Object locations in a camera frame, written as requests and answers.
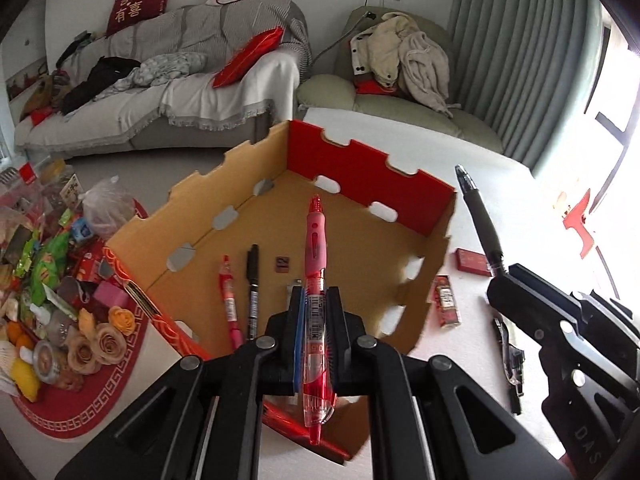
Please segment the red cardboard fruit box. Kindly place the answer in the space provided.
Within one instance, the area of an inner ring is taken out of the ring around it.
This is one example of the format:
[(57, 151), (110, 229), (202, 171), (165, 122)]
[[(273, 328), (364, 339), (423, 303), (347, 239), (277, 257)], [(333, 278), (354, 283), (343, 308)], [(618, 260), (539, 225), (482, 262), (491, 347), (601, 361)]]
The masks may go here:
[[(321, 177), (337, 192), (320, 192)], [(454, 188), (424, 171), (405, 174), (367, 144), (332, 142), (306, 122), (277, 125), (264, 140), (232, 148), (208, 174), (191, 174), (157, 212), (121, 228), (105, 255), (149, 301), (149, 318), (171, 347), (219, 358), (231, 350), (221, 265), (231, 266), (236, 310), (246, 318), (246, 260), (258, 248), (258, 321), (266, 324), (304, 274), (316, 195), (326, 216), (326, 281), (368, 333), (411, 351), (448, 252)]]

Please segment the clear plastic bag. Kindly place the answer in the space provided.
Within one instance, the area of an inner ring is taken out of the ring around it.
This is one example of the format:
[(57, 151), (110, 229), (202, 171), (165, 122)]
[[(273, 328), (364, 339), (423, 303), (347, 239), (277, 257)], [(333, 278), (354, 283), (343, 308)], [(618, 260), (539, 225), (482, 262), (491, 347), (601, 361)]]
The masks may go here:
[(82, 213), (89, 228), (109, 240), (136, 214), (134, 198), (119, 182), (119, 176), (102, 179), (80, 196)]

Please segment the black marker pen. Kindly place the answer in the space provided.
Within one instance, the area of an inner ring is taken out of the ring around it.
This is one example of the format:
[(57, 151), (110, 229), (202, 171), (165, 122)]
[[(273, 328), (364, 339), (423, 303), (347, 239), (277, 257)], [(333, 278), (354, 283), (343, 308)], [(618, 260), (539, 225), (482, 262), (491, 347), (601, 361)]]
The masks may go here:
[(523, 368), (525, 353), (523, 350), (512, 344), (509, 327), (506, 325), (504, 318), (497, 312), (494, 313), (492, 326), (494, 326), (494, 331), (500, 349), (503, 374), (506, 378), (506, 383), (508, 384), (510, 411), (513, 415), (521, 415), (521, 397), (524, 394)]
[(247, 252), (245, 276), (248, 284), (247, 339), (254, 340), (258, 329), (259, 247)]

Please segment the dark red embroidered cushion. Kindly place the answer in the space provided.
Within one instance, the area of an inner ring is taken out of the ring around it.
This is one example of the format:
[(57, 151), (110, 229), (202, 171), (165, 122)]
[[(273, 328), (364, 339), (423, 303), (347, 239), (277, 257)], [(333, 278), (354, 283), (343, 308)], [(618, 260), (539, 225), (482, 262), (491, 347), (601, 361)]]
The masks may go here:
[(166, 6), (167, 0), (114, 0), (105, 36), (112, 36), (141, 21), (157, 18), (165, 12)]

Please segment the bright red cushion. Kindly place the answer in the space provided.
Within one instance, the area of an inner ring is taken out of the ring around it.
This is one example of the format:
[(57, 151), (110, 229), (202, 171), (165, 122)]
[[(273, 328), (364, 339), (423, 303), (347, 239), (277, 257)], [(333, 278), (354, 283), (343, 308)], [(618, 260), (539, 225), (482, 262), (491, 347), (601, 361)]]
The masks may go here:
[(280, 46), (283, 35), (284, 28), (277, 26), (254, 36), (215, 76), (212, 88), (224, 88), (241, 81), (263, 55)]

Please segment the artificial peach roses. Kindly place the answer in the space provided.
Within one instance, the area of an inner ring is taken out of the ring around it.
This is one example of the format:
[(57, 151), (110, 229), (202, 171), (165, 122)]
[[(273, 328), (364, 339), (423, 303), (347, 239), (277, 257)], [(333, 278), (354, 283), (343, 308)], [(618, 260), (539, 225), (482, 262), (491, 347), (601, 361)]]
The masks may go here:
[(65, 339), (67, 363), (79, 375), (96, 374), (103, 365), (117, 365), (125, 359), (126, 338), (136, 330), (134, 314), (125, 308), (108, 309), (107, 321), (99, 323), (92, 312), (81, 309), (77, 326)]

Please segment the red lighter gold characters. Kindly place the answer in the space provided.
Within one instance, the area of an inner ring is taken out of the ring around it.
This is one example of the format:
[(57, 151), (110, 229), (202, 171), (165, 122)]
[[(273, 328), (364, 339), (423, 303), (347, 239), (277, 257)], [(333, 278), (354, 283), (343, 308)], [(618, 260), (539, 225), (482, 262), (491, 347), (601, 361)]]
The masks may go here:
[(457, 269), (461, 272), (491, 277), (491, 268), (484, 254), (471, 252), (470, 250), (458, 248), (454, 252)]

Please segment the snack packets pile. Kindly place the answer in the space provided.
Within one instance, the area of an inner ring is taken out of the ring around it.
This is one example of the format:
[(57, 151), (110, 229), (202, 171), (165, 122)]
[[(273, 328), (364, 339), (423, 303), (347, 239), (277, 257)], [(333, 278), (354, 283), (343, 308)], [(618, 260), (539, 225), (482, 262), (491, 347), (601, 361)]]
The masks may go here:
[(83, 192), (61, 159), (1, 174), (1, 387), (30, 403), (45, 385), (78, 391), (102, 367), (79, 278), (80, 253), (96, 238)]

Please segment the mahjong pattern lighter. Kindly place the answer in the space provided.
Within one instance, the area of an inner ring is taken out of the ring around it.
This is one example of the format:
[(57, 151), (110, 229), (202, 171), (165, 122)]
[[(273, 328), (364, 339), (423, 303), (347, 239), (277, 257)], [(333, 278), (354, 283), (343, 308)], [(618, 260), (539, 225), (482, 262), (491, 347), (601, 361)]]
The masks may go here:
[(439, 325), (454, 327), (460, 324), (458, 307), (447, 275), (437, 275), (434, 281), (433, 299)]

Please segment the red plastic chair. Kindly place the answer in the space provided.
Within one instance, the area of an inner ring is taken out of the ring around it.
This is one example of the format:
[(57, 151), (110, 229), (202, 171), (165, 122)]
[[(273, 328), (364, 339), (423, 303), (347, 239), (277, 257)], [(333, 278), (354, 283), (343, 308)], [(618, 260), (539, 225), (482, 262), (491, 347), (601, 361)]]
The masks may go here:
[(585, 259), (596, 242), (586, 227), (587, 208), (590, 203), (590, 190), (587, 190), (580, 200), (567, 211), (563, 218), (563, 226), (567, 230), (574, 230), (582, 241), (580, 258)]

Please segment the red round rug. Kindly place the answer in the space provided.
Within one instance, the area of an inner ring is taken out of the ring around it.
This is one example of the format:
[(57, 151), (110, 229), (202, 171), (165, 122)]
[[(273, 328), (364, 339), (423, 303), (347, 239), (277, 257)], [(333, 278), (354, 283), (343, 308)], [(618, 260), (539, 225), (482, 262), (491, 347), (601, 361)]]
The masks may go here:
[(103, 365), (96, 374), (86, 376), (80, 390), (67, 391), (45, 385), (35, 403), (10, 394), (16, 407), (32, 426), (58, 439), (86, 434), (111, 411), (127, 385), (146, 331), (144, 314), (114, 272), (107, 258), (104, 240), (96, 234), (94, 236), (94, 241), (80, 253), (79, 278), (91, 292), (87, 310), (94, 314), (99, 323), (103, 323), (107, 321), (110, 307), (128, 309), (134, 314), (137, 327), (126, 338), (125, 359), (117, 365)]

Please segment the pink red gel pen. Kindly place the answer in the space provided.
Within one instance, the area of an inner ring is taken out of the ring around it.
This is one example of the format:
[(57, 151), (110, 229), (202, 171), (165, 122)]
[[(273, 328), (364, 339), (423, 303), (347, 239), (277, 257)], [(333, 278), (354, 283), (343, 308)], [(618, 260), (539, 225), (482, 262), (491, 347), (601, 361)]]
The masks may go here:
[(228, 324), (228, 333), (231, 348), (233, 351), (238, 350), (244, 344), (244, 337), (239, 326), (238, 312), (236, 312), (236, 302), (233, 287), (233, 275), (231, 271), (230, 258), (228, 255), (222, 257), (220, 269), (218, 272), (218, 285), (222, 304), (224, 305), (224, 314)]

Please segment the dark grey gel pen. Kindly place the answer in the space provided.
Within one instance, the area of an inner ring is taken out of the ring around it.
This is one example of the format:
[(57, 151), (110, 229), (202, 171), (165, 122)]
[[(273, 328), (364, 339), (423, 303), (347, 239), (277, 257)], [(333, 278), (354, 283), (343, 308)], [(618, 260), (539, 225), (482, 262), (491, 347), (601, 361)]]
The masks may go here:
[(485, 207), (480, 190), (471, 175), (461, 165), (454, 166), (454, 172), (460, 185), (463, 199), (472, 217), (483, 252), (493, 276), (506, 275), (503, 264), (503, 251), (498, 233)]

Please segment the beige clothes pile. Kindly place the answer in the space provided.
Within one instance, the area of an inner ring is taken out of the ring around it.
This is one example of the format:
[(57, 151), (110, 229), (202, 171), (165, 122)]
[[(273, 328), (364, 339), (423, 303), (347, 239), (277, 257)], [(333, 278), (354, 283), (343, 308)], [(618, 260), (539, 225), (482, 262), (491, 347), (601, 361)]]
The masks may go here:
[(356, 77), (369, 76), (382, 90), (399, 90), (434, 112), (452, 116), (449, 56), (410, 15), (383, 14), (378, 24), (349, 39), (349, 50)]

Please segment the grey covered sofa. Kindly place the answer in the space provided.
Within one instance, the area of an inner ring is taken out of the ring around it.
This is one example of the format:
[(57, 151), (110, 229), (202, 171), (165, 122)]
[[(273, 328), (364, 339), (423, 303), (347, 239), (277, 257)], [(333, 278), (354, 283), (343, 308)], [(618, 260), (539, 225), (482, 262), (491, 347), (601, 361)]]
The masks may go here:
[[(282, 26), (280, 46), (241, 81), (213, 89), (215, 76), (254, 36)], [(309, 72), (305, 15), (292, 0), (241, 0), (183, 6), (103, 37), (66, 58), (70, 85), (102, 62), (137, 66), (76, 110), (57, 110), (14, 130), (19, 150), (66, 157), (152, 150), (233, 148), (257, 142), (293, 118), (295, 92)]]

